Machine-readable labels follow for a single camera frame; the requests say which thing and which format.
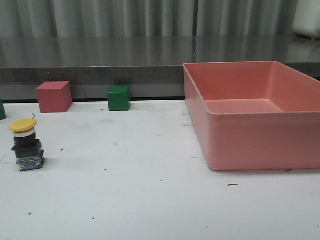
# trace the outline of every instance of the red cube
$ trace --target red cube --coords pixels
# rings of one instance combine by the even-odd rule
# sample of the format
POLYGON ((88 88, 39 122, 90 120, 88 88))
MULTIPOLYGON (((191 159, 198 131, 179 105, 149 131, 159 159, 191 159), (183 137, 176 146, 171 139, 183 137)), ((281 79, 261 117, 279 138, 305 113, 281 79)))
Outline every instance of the red cube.
POLYGON ((68 81, 47 81, 35 91, 41 113, 65 113, 73 103, 68 81))

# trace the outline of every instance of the gray countertop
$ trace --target gray countertop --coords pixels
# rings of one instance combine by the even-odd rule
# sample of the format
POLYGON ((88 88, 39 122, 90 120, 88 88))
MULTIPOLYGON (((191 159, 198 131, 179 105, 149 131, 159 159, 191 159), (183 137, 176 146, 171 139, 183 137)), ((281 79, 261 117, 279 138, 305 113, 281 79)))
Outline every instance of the gray countertop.
POLYGON ((320 77, 320 40, 294 35, 1 38, 0 98, 36 99, 34 87, 70 81, 75 99, 106 98, 110 85, 132 97, 183 97, 183 63, 277 61, 320 77))

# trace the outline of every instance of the white container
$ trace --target white container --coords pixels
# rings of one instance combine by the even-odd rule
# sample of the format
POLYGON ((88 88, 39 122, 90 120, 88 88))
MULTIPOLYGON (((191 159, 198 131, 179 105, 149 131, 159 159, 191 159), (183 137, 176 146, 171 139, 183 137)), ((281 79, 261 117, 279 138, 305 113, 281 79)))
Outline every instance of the white container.
POLYGON ((298 0, 292 29, 299 35, 320 38, 320 0, 298 0))

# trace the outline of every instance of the pink plastic bin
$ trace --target pink plastic bin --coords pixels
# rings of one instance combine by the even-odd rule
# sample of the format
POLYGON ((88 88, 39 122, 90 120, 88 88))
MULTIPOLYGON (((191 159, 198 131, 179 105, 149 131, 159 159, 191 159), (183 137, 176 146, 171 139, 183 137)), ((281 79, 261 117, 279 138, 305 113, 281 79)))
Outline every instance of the pink plastic bin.
POLYGON ((211 170, 320 168, 320 81, 274 61, 186 63, 183 70, 211 170))

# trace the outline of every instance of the green cube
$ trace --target green cube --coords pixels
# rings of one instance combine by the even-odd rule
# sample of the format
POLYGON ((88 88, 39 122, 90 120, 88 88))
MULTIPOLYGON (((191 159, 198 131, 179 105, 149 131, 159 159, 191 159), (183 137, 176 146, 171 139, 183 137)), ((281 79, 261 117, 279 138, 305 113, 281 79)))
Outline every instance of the green cube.
POLYGON ((6 119, 6 118, 7 118, 7 115, 4 108, 4 104, 2 102, 2 99, 0 98, 0 120, 6 119))
POLYGON ((107 93, 109 111, 129 111, 129 91, 129 86, 111 86, 107 93))

